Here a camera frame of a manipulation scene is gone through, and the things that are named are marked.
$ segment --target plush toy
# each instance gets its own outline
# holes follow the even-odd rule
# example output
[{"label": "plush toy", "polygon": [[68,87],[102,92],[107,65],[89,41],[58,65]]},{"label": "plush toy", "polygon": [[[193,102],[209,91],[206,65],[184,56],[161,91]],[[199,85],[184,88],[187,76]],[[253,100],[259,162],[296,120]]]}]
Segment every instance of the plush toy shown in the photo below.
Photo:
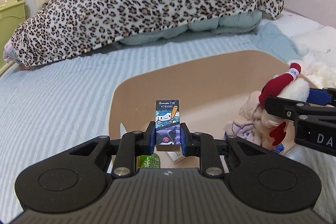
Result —
[{"label": "plush toy", "polygon": [[269,150],[283,151],[281,143],[288,131],[294,134],[293,124],[269,115],[264,109],[264,103],[268,97],[306,101],[309,84],[298,78],[300,72],[300,65],[292,63],[286,73],[268,81],[261,92],[252,92],[239,110],[239,115],[226,124],[225,136],[235,134]]}]

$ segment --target green storage box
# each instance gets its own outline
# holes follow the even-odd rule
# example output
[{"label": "green storage box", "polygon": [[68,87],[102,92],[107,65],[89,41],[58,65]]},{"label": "green storage box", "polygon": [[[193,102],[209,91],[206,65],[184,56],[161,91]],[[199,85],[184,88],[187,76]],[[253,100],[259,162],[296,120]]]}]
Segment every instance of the green storage box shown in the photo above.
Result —
[{"label": "green storage box", "polygon": [[0,6],[0,68],[6,64],[2,58],[4,46],[11,38],[16,27],[25,20],[25,1]]}]

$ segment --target green package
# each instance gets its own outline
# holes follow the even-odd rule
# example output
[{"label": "green package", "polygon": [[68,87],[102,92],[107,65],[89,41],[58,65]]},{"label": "green package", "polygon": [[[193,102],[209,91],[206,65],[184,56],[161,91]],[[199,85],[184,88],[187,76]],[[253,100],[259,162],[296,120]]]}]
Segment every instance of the green package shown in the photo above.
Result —
[{"label": "green package", "polygon": [[160,157],[157,154],[151,156],[142,155],[136,159],[137,168],[160,168]]}]

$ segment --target leopard print blanket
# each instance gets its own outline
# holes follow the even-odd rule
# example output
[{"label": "leopard print blanket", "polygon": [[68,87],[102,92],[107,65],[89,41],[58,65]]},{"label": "leopard print blanket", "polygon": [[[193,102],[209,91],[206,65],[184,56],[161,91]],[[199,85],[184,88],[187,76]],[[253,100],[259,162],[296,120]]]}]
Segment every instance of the leopard print blanket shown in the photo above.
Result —
[{"label": "leopard print blanket", "polygon": [[31,67],[214,17],[260,9],[276,19],[283,6],[283,0],[50,0],[10,41],[17,60]]}]

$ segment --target blue striped bed sheet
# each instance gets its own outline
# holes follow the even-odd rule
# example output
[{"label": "blue striped bed sheet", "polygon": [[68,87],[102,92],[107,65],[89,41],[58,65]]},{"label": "blue striped bed sheet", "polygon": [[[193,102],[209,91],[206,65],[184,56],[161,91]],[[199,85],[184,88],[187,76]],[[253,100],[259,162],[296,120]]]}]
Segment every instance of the blue striped bed sheet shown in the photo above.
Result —
[{"label": "blue striped bed sheet", "polygon": [[187,33],[141,47],[104,50],[31,71],[13,67],[0,78],[0,220],[4,223],[21,212],[14,182],[22,170],[107,134],[112,94],[122,81],[226,52],[261,50],[285,62],[300,58],[293,42],[271,23],[258,33]]}]

